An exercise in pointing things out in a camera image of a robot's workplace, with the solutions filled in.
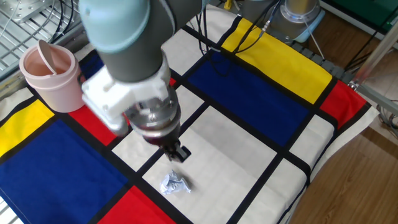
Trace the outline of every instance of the pink container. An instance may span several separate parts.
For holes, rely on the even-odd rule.
[[[39,44],[30,47],[19,60],[19,68],[26,81],[55,111],[68,113],[81,108],[84,102],[78,82],[81,71],[77,59],[64,47],[49,44],[43,49],[40,50]]]

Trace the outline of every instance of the wire rack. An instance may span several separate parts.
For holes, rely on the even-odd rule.
[[[47,7],[31,19],[18,24],[11,21],[3,36],[0,38],[0,78],[7,75],[6,70],[11,67],[17,67],[18,61],[22,54],[31,46],[35,45],[38,40],[50,41],[61,18],[61,2],[63,5],[63,21],[60,25],[62,32],[69,20],[73,26],[80,23],[78,12],[78,0],[55,0],[54,9],[52,6]],[[73,18],[70,18],[72,12],[72,3],[74,7]],[[0,12],[0,31],[4,29],[9,17]]]

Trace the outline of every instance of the metal pole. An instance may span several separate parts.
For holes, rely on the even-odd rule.
[[[371,74],[374,67],[380,62],[385,54],[398,40],[398,22],[391,28],[386,34],[384,39],[380,42],[378,47],[373,51],[369,58],[365,61],[358,73],[355,75],[353,81],[349,83],[349,86],[356,90],[357,87],[362,84],[363,81]]]

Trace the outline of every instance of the crumpled aluminum foil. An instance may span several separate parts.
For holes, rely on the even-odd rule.
[[[191,192],[187,182],[183,177],[177,175],[172,170],[169,174],[164,177],[164,180],[160,183],[160,192],[164,195],[168,195],[174,192],[186,190],[188,193]]]

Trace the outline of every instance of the tablecloth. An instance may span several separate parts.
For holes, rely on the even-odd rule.
[[[163,46],[192,152],[182,164],[134,131],[117,138],[87,107],[54,112],[31,88],[0,102],[0,196],[24,223],[286,223],[322,165],[377,115],[271,36],[233,55],[250,23],[207,10],[221,51],[202,56],[189,28]],[[80,64],[87,77],[103,66],[96,52]],[[159,193],[172,169],[190,194]]]

